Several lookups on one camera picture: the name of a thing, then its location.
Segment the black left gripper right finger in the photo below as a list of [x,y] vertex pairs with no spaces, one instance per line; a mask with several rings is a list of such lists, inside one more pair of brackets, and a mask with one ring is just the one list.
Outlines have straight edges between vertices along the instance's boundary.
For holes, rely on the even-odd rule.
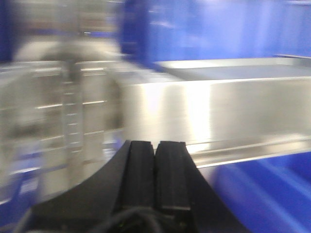
[[185,233],[248,233],[205,180],[184,142],[161,141],[155,153],[157,205]]

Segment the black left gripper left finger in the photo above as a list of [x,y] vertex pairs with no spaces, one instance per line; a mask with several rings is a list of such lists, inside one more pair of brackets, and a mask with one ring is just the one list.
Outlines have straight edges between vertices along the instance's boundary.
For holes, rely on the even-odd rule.
[[142,158],[152,160],[147,141],[125,141],[116,154],[89,178],[63,194],[31,208],[30,231],[84,233],[112,216],[126,191],[126,175]]

